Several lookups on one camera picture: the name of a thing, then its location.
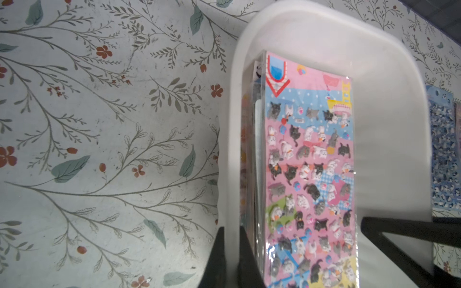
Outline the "blue sticker sheet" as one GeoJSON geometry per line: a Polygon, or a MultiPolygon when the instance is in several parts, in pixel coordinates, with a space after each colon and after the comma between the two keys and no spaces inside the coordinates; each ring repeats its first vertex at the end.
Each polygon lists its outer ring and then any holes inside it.
{"type": "Polygon", "coordinates": [[[461,210],[461,164],[457,155],[453,95],[426,86],[432,139],[432,202],[435,208],[461,210]]]}

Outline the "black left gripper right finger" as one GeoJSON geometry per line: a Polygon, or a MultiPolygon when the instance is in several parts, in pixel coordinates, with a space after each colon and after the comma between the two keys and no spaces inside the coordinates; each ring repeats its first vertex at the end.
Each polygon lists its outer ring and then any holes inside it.
{"type": "Polygon", "coordinates": [[[240,227],[240,252],[237,268],[237,287],[266,288],[250,246],[247,233],[243,226],[240,227]]]}

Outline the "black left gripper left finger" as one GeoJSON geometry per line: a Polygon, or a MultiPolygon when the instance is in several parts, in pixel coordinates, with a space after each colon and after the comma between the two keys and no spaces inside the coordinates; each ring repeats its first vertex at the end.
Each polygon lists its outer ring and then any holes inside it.
{"type": "Polygon", "coordinates": [[[204,274],[198,288],[224,288],[226,259],[224,253],[224,227],[218,229],[204,274]]]}

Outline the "white plastic storage tray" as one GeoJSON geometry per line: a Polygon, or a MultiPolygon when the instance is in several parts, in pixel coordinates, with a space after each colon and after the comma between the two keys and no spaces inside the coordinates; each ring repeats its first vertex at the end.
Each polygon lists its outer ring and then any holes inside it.
{"type": "Polygon", "coordinates": [[[219,115],[218,221],[226,287],[237,286],[243,74],[264,50],[352,79],[359,218],[431,221],[431,130],[426,88],[400,40],[312,1],[279,1],[252,17],[235,48],[219,115]]]}

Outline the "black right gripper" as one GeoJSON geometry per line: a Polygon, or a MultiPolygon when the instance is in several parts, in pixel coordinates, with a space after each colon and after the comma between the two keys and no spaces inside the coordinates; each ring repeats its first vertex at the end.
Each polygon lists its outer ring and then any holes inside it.
{"type": "Polygon", "coordinates": [[[461,278],[437,267],[432,246],[461,247],[460,218],[433,218],[430,222],[364,217],[362,234],[419,288],[459,288],[461,278]]]}

